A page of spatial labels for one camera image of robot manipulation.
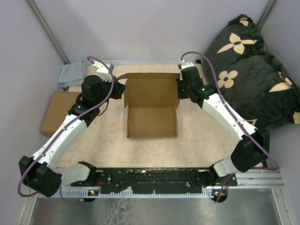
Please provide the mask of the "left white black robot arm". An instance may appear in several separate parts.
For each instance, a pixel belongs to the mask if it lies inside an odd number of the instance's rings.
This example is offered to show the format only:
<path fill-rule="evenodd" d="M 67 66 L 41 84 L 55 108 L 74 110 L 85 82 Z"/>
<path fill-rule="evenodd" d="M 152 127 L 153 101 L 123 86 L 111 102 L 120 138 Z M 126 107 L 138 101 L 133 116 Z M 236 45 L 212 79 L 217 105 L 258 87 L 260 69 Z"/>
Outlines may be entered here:
<path fill-rule="evenodd" d="M 73 141 L 86 130 L 100 114 L 100 107 L 109 99 L 121 99 L 127 88 L 115 76 L 106 82 L 97 75 L 85 77 L 82 92 L 67 113 L 64 121 L 51 138 L 31 157 L 19 161 L 21 178 L 17 186 L 19 196 L 25 185 L 46 197 L 53 196 L 61 187 L 79 182 L 92 186 L 97 182 L 96 168 L 90 163 L 79 162 L 73 166 L 57 165 Z"/>

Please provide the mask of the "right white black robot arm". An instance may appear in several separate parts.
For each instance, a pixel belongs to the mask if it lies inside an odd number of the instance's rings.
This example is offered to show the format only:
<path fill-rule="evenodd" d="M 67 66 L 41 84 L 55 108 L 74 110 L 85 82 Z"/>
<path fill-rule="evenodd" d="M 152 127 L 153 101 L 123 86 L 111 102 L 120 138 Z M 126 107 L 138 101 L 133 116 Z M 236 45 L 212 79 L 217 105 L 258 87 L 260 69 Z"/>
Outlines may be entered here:
<path fill-rule="evenodd" d="M 193 63 L 183 63 L 179 69 L 180 76 L 176 80 L 179 99 L 189 98 L 199 105 L 228 132 L 236 144 L 230 156 L 214 163 L 200 175 L 201 186 L 219 186 L 227 175 L 247 172 L 266 160 L 270 146 L 269 133 L 248 123 L 227 102 L 222 101 L 213 85 L 203 83 Z"/>

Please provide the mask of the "folded brown cardboard box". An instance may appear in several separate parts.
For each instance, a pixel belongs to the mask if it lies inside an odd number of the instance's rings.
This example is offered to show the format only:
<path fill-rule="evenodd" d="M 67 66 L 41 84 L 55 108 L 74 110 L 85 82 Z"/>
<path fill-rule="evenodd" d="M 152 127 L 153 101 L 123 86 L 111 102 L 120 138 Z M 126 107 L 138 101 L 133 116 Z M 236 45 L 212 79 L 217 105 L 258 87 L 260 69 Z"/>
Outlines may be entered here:
<path fill-rule="evenodd" d="M 51 137 L 56 132 L 79 94 L 80 92 L 55 92 L 52 95 L 40 129 L 41 134 Z"/>

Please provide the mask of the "grey folded cloth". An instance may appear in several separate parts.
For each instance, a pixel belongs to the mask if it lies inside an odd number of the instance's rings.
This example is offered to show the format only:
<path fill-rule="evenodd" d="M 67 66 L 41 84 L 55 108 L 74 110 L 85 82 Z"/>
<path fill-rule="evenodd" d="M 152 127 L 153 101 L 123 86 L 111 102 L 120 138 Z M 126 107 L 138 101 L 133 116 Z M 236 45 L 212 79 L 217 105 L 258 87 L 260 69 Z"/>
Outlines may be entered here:
<path fill-rule="evenodd" d="M 88 74 L 88 64 L 82 60 L 64 65 L 58 78 L 61 88 L 79 86 Z"/>

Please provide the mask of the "black floral plush pillow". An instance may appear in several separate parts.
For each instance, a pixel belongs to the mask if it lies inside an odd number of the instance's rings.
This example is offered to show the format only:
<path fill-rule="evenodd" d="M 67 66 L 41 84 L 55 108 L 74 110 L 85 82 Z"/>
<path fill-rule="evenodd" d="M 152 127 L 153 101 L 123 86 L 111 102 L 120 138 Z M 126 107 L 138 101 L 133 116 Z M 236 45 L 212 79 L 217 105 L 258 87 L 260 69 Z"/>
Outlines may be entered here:
<path fill-rule="evenodd" d="M 247 15 L 231 20 L 211 42 L 202 60 L 208 83 L 257 128 L 276 129 L 300 122 L 300 89 L 284 65 L 265 49 Z"/>

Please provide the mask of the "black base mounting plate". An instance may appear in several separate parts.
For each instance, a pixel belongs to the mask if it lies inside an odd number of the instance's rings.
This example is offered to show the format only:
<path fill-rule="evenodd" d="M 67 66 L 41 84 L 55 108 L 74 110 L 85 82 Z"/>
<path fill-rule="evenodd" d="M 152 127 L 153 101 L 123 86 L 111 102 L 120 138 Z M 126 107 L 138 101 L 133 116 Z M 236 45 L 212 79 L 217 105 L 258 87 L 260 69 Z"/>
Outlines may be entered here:
<path fill-rule="evenodd" d="M 212 168 L 92 168 L 85 181 L 71 183 L 73 187 L 97 187 L 100 194 L 120 194 L 127 189 L 134 195 L 193 195 L 203 194 L 208 187 L 213 200 L 227 198 L 229 187 L 237 186 L 236 176 L 218 177 Z"/>

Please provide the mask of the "left aluminium corner post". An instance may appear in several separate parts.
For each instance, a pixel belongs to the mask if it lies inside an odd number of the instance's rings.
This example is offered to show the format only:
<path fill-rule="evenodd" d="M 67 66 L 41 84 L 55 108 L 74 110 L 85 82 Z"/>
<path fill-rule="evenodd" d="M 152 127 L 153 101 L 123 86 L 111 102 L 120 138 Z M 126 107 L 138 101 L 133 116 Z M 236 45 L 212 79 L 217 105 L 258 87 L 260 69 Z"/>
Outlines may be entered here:
<path fill-rule="evenodd" d="M 38 5 L 34 0 L 25 0 L 27 3 L 29 9 L 32 11 L 33 15 L 37 19 L 38 23 L 40 24 L 42 30 L 46 34 L 48 40 L 50 41 L 52 47 L 56 51 L 57 55 L 59 58 L 62 60 L 62 62 L 66 65 L 69 64 L 69 59 L 67 57 L 67 54 L 65 53 L 62 45 L 60 44 L 58 38 L 54 34 L 53 30 L 51 29 L 51 26 L 49 23 L 46 21 L 44 15 L 40 11 Z"/>

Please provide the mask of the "aluminium corner post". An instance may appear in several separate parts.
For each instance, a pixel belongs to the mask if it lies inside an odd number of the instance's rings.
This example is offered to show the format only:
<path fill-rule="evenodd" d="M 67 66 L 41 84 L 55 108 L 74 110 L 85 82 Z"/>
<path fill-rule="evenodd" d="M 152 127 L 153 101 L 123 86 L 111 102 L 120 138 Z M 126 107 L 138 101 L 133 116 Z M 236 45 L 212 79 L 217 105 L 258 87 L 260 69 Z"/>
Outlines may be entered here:
<path fill-rule="evenodd" d="M 48 40 L 50 41 L 52 47 L 56 51 L 57 55 L 59 58 L 62 60 L 62 62 L 66 65 L 69 64 L 69 59 L 67 57 L 67 54 L 65 53 L 62 45 L 60 44 L 58 38 L 54 34 L 53 30 L 51 29 L 51 26 L 49 23 L 46 21 L 44 15 L 40 11 L 38 5 L 34 0 L 25 0 L 27 3 L 29 9 L 32 11 L 33 15 L 37 19 L 38 23 L 40 24 L 42 30 L 46 34 Z"/>
<path fill-rule="evenodd" d="M 278 0 L 269 0 L 260 19 L 258 20 L 256 27 L 258 30 L 261 30 L 265 24 L 265 22 L 267 21 L 268 17 L 270 16 L 272 10 L 274 9 L 276 3 L 278 2 Z"/>

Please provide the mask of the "right aluminium corner post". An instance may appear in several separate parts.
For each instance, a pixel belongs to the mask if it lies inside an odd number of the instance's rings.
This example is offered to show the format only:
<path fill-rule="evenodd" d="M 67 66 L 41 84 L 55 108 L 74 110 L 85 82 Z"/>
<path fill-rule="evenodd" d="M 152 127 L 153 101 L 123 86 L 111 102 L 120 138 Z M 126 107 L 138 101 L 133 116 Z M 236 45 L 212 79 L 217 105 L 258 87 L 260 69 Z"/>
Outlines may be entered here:
<path fill-rule="evenodd" d="M 276 3 L 278 2 L 278 0 L 269 0 L 260 19 L 258 20 L 256 27 L 258 30 L 261 30 L 265 24 L 265 22 L 267 21 L 268 17 L 270 16 L 272 10 L 274 9 Z"/>

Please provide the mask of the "aluminium frame rail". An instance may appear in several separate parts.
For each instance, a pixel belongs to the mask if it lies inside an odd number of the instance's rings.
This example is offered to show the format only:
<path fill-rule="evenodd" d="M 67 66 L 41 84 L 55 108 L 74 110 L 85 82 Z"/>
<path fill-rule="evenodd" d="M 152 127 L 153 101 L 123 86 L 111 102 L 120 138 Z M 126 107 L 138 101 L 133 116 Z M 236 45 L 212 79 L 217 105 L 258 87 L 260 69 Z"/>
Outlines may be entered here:
<path fill-rule="evenodd" d="M 280 172 L 255 167 L 245 173 L 229 174 L 217 181 L 208 180 L 208 168 L 98 168 L 95 178 L 58 189 L 55 197 L 75 199 L 196 199 L 210 198 L 223 203 L 230 189 L 269 189 L 280 223 L 292 225 L 284 200 Z"/>

